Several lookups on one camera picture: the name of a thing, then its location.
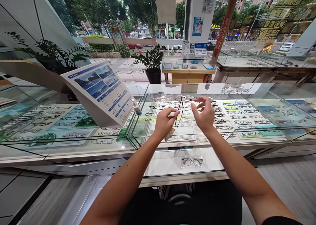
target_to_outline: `brochure stand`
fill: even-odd
[[[123,127],[131,114],[132,95],[102,60],[61,75],[99,127]]]

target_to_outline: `spray bottle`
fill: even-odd
[[[135,99],[132,99],[132,103],[133,103],[133,108],[136,112],[136,115],[141,116],[142,115],[142,111],[137,103],[137,101]]]

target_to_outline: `forearm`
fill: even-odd
[[[274,195],[274,191],[260,173],[212,128],[205,134],[227,175],[243,197]]]
[[[160,136],[152,134],[149,139],[137,150],[136,153],[115,173],[101,190],[87,215],[89,218],[119,216],[132,199],[143,178],[145,170],[161,142]]]

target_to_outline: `wooden pillar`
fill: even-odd
[[[225,40],[225,35],[228,31],[231,18],[233,17],[236,2],[237,2],[237,0],[229,0],[229,2],[228,2],[226,14],[225,14],[222,26],[221,26],[220,33],[219,33],[218,38],[217,38],[216,46],[215,46],[214,51],[213,51],[213,59],[216,59],[218,57],[218,55],[220,54],[220,51],[222,49],[222,46],[223,46],[223,43]]]

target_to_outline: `black flower pot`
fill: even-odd
[[[161,83],[161,69],[158,69],[158,68],[146,69],[145,73],[147,75],[149,83],[159,83],[159,84]]]

